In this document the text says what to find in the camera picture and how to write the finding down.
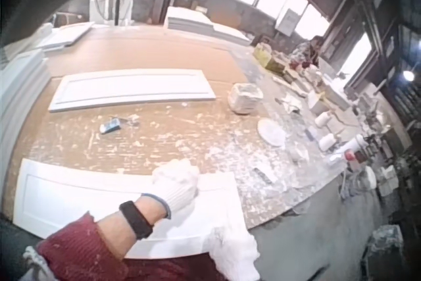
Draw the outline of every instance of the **white bucket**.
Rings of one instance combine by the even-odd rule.
[[[228,95],[231,110],[239,115],[252,113],[263,99],[263,92],[254,84],[234,84]]]
[[[351,141],[337,149],[335,153],[344,153],[348,149],[356,153],[367,146],[368,143],[364,140],[364,137],[361,134],[357,134]]]
[[[330,111],[323,112],[321,115],[316,117],[314,122],[316,123],[318,128],[322,128],[323,126],[327,125],[329,121],[332,119],[332,113]]]

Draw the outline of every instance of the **sleeve cuff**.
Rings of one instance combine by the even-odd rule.
[[[171,219],[171,209],[168,206],[168,203],[164,199],[161,199],[160,197],[156,196],[155,194],[151,194],[151,193],[143,193],[142,196],[143,197],[151,197],[152,199],[157,200],[165,208],[165,211],[166,211],[166,217],[165,218],[167,218],[168,220]]]

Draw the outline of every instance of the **wooden workbench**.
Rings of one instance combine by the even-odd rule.
[[[216,100],[48,112],[61,77],[127,68],[201,69]],[[202,173],[232,171],[248,228],[282,214],[328,181],[301,186],[296,173],[300,166],[294,165],[283,149],[270,147],[257,134],[259,118],[289,118],[283,108],[273,104],[274,96],[282,97],[280,88],[257,66],[249,48],[162,28],[99,28],[73,47],[49,53],[48,69],[53,80],[28,116],[9,166],[3,201],[3,213],[9,218],[24,157],[70,168],[138,175],[151,174],[157,166],[182,158],[190,159]],[[265,102],[255,114],[237,116],[229,110],[226,97],[233,83],[247,81],[261,86]],[[100,124],[111,116],[130,115],[139,116],[139,126],[99,133]],[[284,125],[287,132],[294,130],[291,141],[305,141],[303,135],[295,133],[295,122],[285,121]],[[306,146],[310,161],[319,161],[314,144]],[[269,166],[280,180],[267,184],[255,174],[253,167],[261,164]]]

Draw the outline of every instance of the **worker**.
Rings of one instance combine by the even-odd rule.
[[[124,260],[153,225],[189,205],[197,193],[199,169],[187,159],[172,160],[153,171],[153,185],[135,202],[99,222],[86,213],[46,240],[27,247],[29,271],[20,281],[44,280],[209,280],[256,281],[257,244],[246,230],[216,228],[205,241],[209,254],[165,260]]]
[[[291,60],[289,66],[293,70],[298,70],[300,65],[303,69],[308,68],[311,64],[318,67],[318,53],[323,43],[322,36],[314,36],[311,41],[299,44],[289,55]]]

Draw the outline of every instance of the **gloved hand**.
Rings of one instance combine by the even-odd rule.
[[[255,238],[246,230],[244,233],[227,228],[216,228],[205,242],[210,257],[229,281],[257,281],[260,274],[255,268],[259,258]]]
[[[167,210],[167,218],[189,205],[197,193],[199,169],[188,159],[173,159],[156,168],[152,176],[152,188],[142,195],[161,202]]]

